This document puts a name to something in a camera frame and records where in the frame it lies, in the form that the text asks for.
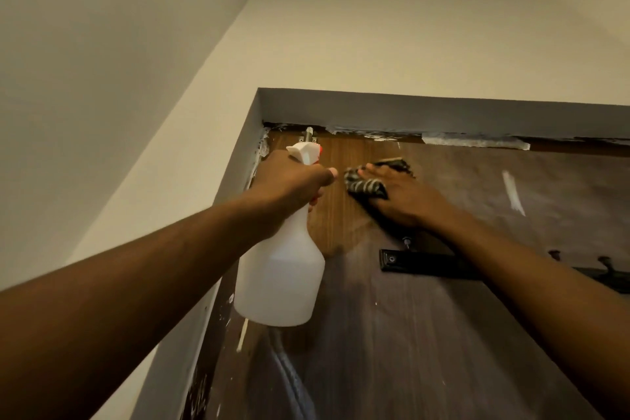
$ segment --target spray bottle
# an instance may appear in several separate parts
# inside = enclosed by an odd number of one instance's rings
[[[305,165],[319,160],[320,146],[311,141],[287,146]],[[299,326],[311,318],[324,274],[324,256],[306,229],[308,204],[288,217],[279,231],[256,244],[240,259],[234,308],[259,324]]]

